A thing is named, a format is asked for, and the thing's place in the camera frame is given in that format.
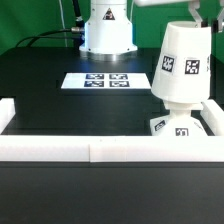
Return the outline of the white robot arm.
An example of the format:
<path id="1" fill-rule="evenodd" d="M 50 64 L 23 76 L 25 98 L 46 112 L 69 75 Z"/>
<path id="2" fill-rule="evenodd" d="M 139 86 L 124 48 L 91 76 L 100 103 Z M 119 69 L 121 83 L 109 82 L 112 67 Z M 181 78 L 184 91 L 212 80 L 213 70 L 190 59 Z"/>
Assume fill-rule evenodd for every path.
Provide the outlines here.
<path id="1" fill-rule="evenodd" d="M 193 21 L 169 22 L 164 35 L 160 58 L 199 58 L 208 56 L 212 50 L 212 34 L 224 27 L 224 0 L 219 0 L 221 10 L 217 18 L 208 24 L 197 10 L 200 0 L 133 0 L 139 7 L 187 2 Z M 126 14 L 127 0 L 91 0 L 91 15 L 84 25 L 85 40 L 79 47 L 86 57 L 104 60 L 106 56 L 116 59 L 134 53 L 138 47 L 133 43 L 133 25 Z"/>

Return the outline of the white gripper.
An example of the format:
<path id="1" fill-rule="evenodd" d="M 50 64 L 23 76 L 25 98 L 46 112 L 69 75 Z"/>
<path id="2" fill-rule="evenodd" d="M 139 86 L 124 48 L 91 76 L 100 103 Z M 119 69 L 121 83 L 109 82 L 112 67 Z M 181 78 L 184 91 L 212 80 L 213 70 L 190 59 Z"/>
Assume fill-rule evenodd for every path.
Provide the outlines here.
<path id="1" fill-rule="evenodd" d="M 193 19 L 197 23 L 203 22 L 203 19 L 198 12 L 198 9 L 200 8 L 200 0 L 134 0 L 134 2 L 137 6 L 140 7 L 188 2 L 188 10 L 192 15 Z M 224 7 L 220 10 L 217 18 L 212 21 L 213 33 L 221 33 L 223 30 L 224 30 Z"/>

